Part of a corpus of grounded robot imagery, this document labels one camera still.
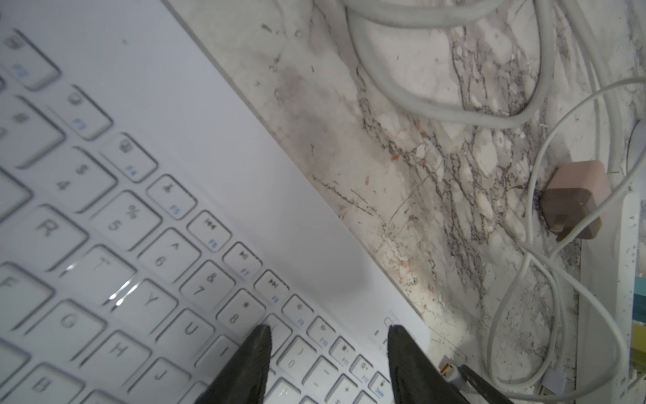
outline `yellow object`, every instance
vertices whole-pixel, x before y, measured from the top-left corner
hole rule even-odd
[[[646,326],[632,324],[632,343],[630,361],[637,371],[646,373]]]

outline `keyboard key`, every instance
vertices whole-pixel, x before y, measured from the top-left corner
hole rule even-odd
[[[317,360],[317,351],[301,337],[296,336],[278,360],[278,366],[294,380],[303,380]]]
[[[300,391],[281,379],[265,397],[264,404],[298,404],[299,401]]]
[[[348,379],[346,375],[342,375],[339,381],[329,393],[326,403],[330,404],[353,404],[357,393],[359,392],[357,385]]]
[[[60,302],[25,334],[31,346],[46,346],[51,361],[71,361],[105,328],[105,321],[78,305]]]
[[[339,378],[339,370],[324,357],[320,357],[309,371],[303,387],[319,397],[325,397]]]
[[[204,393],[206,391],[207,388],[208,388],[208,386],[206,384],[202,383],[201,381],[195,383],[191,387],[191,389],[189,391],[187,391],[186,394],[184,394],[184,397],[182,398],[182,400],[177,404],[193,404],[193,403],[195,403],[195,400],[197,400],[202,395],[202,393]]]
[[[268,301],[273,304],[282,303],[289,295],[289,288],[270,270],[265,271],[254,288]]]
[[[162,175],[146,193],[173,219],[180,220],[198,201],[170,175]]]
[[[151,334],[176,306],[177,300],[145,279],[117,300],[112,314],[142,334]]]
[[[321,348],[327,348],[337,337],[337,332],[334,331],[334,328],[330,327],[321,317],[317,317],[314,323],[309,326],[307,334]]]
[[[157,168],[157,162],[126,133],[110,139],[101,154],[132,182],[143,181]]]
[[[141,253],[139,261],[166,282],[173,283],[198,258],[200,250],[175,229],[166,229]]]
[[[2,65],[28,90],[39,90],[60,75],[58,68],[20,31],[13,31],[2,40]]]
[[[359,393],[359,397],[357,397],[357,400],[353,404],[377,404],[377,402],[373,400],[368,393],[362,391]]]
[[[366,360],[365,357],[359,355],[357,360],[350,367],[350,373],[355,375],[357,379],[363,383],[369,383],[372,375],[375,374],[375,368]]]
[[[269,368],[269,372],[267,373],[267,386],[265,388],[265,396],[269,391],[271,390],[272,387],[274,387],[274,383],[276,383],[276,372],[274,372],[273,369]]]
[[[81,404],[123,404],[119,400],[95,390],[87,396]]]
[[[48,205],[41,205],[7,231],[2,244],[30,270],[51,270],[87,239],[87,234]]]
[[[17,328],[54,292],[12,264],[0,265],[0,330]]]
[[[81,363],[81,373],[119,388],[150,355],[148,348],[117,331]]]
[[[188,373],[160,358],[128,390],[128,396],[136,403],[167,403],[190,378]]]
[[[0,401],[3,404],[68,404],[82,389],[82,382],[49,365],[40,364]]]
[[[224,324],[232,333],[243,337],[251,331],[252,327],[260,320],[265,313],[265,306],[244,289],[231,298],[220,313],[218,321]]]
[[[130,284],[135,270],[104,246],[94,246],[80,260],[70,265],[60,277],[90,302],[100,306],[114,299]]]
[[[258,257],[253,255],[241,242],[233,244],[233,247],[227,251],[222,260],[245,279],[256,275],[256,272],[262,268],[262,262]]]
[[[30,200],[32,193],[0,171],[0,220]]]
[[[187,229],[213,252],[217,252],[231,238],[231,232],[207,211],[202,211],[194,218]]]
[[[0,100],[0,162],[25,168],[65,139],[63,131],[23,98]]]
[[[275,314],[269,314],[263,324],[271,327],[271,355],[274,356],[291,335],[291,328]]]
[[[0,386],[28,360],[28,354],[0,341]]]
[[[237,350],[238,344],[221,335],[200,356],[198,361],[195,362],[195,367],[210,382],[215,379],[218,373],[220,373],[220,370],[229,362],[229,359],[231,359]]]
[[[81,149],[64,149],[55,157],[37,165],[39,184],[76,213],[86,210],[117,184]]]
[[[314,320],[314,310],[296,295],[289,298],[282,311],[299,327],[305,327]]]
[[[64,100],[51,108],[76,134],[92,140],[112,126],[112,120],[79,87],[72,86]]]
[[[380,402],[390,403],[393,400],[393,389],[388,380],[379,372],[372,378],[368,388],[380,398]]]
[[[210,312],[226,297],[235,284],[235,281],[213,261],[207,261],[188,281],[184,282],[180,292],[202,310]]]
[[[157,337],[157,344],[180,357],[192,357],[211,338],[215,329],[185,309]]]
[[[132,250],[160,225],[162,218],[130,191],[124,191],[96,213],[92,225],[124,250]]]
[[[332,348],[330,348],[329,354],[341,365],[348,366],[354,360],[357,352],[343,337],[339,337],[334,345],[332,345]]]

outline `cable connector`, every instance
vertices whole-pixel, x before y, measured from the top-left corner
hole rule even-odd
[[[563,369],[563,366],[556,365],[554,368],[545,371],[538,394],[541,396],[560,396],[565,391],[565,383],[567,383],[565,369]]]
[[[444,355],[440,362],[439,371],[444,380],[452,384],[458,390],[461,390],[466,386],[466,381],[462,378],[462,374],[457,368],[457,365],[451,359],[448,359],[446,355]]]

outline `white marble surface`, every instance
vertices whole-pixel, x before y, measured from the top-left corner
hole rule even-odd
[[[434,0],[402,3],[436,5]],[[580,1],[611,78],[643,75],[646,55],[630,4]],[[352,47],[339,0],[171,0],[206,49],[258,111],[286,153],[432,330],[430,358],[453,357],[481,370],[486,333],[521,260],[523,201],[532,161],[547,130],[591,92],[590,74],[563,13],[554,8],[556,73],[547,102],[523,127],[492,131],[420,120],[372,84]],[[399,83],[433,100],[510,114],[531,95],[539,43],[531,1],[447,30],[370,26]],[[619,95],[625,136],[644,111],[643,89]],[[539,189],[559,164],[607,161],[608,134],[588,108],[548,154]],[[532,212],[538,244],[553,245]],[[559,258],[578,272],[579,248]],[[640,266],[646,266],[643,259]],[[526,376],[547,350],[550,289],[530,273],[495,343],[495,368]],[[567,289],[567,321],[578,298]],[[568,355],[574,383],[574,347]]]

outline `white power strip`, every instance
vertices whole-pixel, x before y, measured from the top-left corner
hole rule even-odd
[[[626,194],[601,217],[597,237],[581,246],[581,283],[614,316],[630,345],[632,300],[639,237],[640,195]],[[590,304],[579,302],[576,384],[583,386],[612,366],[617,357],[614,338]],[[622,369],[611,383],[577,399],[577,404],[627,404],[629,369]]]

